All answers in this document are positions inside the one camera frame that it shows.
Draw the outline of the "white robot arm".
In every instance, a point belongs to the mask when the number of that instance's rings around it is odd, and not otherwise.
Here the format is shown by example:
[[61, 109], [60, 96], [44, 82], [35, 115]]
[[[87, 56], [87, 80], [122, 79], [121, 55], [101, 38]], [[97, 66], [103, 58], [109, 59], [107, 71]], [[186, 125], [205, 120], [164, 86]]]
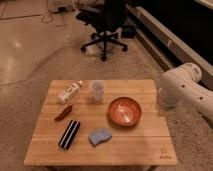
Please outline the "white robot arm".
[[201, 78], [202, 71], [194, 63], [185, 63], [164, 72], [159, 79], [158, 105], [170, 109], [183, 101], [213, 123], [213, 91], [198, 84]]

